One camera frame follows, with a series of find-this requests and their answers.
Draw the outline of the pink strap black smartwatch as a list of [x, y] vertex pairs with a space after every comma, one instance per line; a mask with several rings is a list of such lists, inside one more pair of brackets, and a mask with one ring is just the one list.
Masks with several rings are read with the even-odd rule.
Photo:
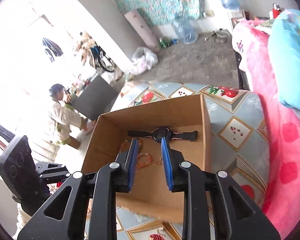
[[175, 132], [168, 127], [159, 127], [154, 131], [128, 131], [128, 136], [134, 138], [152, 138], [156, 142], [161, 142], [162, 138], [166, 138], [167, 140], [196, 141], [198, 131]]

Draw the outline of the brown cardboard box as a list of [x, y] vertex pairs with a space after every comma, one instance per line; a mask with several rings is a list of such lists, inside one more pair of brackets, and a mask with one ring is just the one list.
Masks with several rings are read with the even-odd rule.
[[[201, 170], [211, 170], [211, 122], [203, 95], [183, 96], [148, 103], [99, 116], [82, 166], [85, 174], [97, 172], [113, 162], [128, 131], [153, 131], [168, 127], [176, 132], [198, 132], [194, 142], [171, 140], [170, 147], [180, 151], [184, 159]], [[163, 165], [159, 164], [161, 144], [151, 138], [142, 139], [143, 153], [149, 153], [153, 161], [138, 168], [130, 193], [116, 195], [117, 206], [132, 212], [161, 220], [182, 223], [184, 194], [172, 193], [166, 184]]]

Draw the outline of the grey cabinet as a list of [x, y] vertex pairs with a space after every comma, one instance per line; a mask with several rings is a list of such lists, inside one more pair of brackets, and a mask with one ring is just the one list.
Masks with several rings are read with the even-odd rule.
[[100, 75], [96, 75], [79, 96], [72, 97], [71, 104], [76, 111], [95, 120], [101, 114], [106, 113], [106, 109], [117, 96], [118, 92]]

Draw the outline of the woman in white jacket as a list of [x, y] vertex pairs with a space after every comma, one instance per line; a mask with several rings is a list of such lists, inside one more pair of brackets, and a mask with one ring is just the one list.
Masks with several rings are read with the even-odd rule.
[[70, 135], [71, 127], [77, 127], [79, 130], [89, 133], [94, 129], [96, 120], [83, 118], [75, 112], [70, 103], [71, 97], [65, 93], [63, 85], [54, 84], [49, 92], [51, 100], [47, 108], [47, 119], [49, 121], [47, 133], [50, 141], [55, 145], [69, 145], [74, 149], [78, 149], [81, 142]]

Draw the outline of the fruit print tablecloth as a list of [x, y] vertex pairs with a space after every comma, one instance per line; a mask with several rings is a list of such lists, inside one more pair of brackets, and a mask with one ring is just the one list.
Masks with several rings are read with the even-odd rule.
[[[269, 174], [269, 142], [261, 101], [246, 90], [197, 83], [126, 84], [111, 112], [183, 96], [203, 95], [211, 122], [211, 170], [226, 171], [247, 195], [262, 205]], [[153, 158], [141, 150], [137, 169], [148, 166]], [[182, 223], [116, 208], [119, 239], [149, 239], [161, 233], [163, 239], [181, 239]]]

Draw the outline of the white plastic bag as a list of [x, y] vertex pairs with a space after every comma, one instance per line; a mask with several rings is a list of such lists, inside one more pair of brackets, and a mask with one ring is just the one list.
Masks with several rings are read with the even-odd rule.
[[145, 71], [151, 70], [158, 62], [158, 57], [153, 51], [146, 47], [138, 47], [132, 56], [129, 73], [132, 75], [140, 75]]

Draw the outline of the wheelchair with clothes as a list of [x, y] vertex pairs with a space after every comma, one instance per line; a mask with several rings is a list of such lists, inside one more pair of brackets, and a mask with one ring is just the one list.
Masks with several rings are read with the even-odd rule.
[[81, 63], [83, 65], [89, 63], [98, 74], [115, 72], [113, 60], [106, 55], [95, 40], [87, 32], [80, 32], [79, 35], [75, 51], [81, 55]]

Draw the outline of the clear water jug on floor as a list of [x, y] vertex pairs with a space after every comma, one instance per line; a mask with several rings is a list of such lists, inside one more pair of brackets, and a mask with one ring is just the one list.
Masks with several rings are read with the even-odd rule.
[[184, 44], [192, 44], [197, 41], [199, 35], [186, 17], [175, 18], [172, 22], [172, 28], [179, 40]]

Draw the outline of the pink floral bedsheet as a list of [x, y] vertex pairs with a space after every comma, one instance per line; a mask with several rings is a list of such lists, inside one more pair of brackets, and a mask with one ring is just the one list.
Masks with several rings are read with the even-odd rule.
[[269, 138], [269, 185], [263, 211], [285, 239], [300, 221], [300, 119], [279, 102], [275, 74], [268, 55], [268, 34], [260, 21], [243, 20], [234, 27], [232, 46], [240, 53], [259, 95]]

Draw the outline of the pink rolled mat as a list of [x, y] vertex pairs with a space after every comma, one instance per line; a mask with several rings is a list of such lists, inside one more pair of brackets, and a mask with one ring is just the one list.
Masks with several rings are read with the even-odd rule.
[[151, 29], [137, 10], [127, 12], [125, 18], [150, 50], [153, 52], [159, 52], [161, 50], [159, 41], [153, 35]]

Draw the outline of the blue duvet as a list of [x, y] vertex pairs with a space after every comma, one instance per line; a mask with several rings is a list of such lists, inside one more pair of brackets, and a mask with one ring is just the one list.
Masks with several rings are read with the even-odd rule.
[[274, 20], [268, 54], [279, 101], [300, 112], [300, 10], [285, 10]]

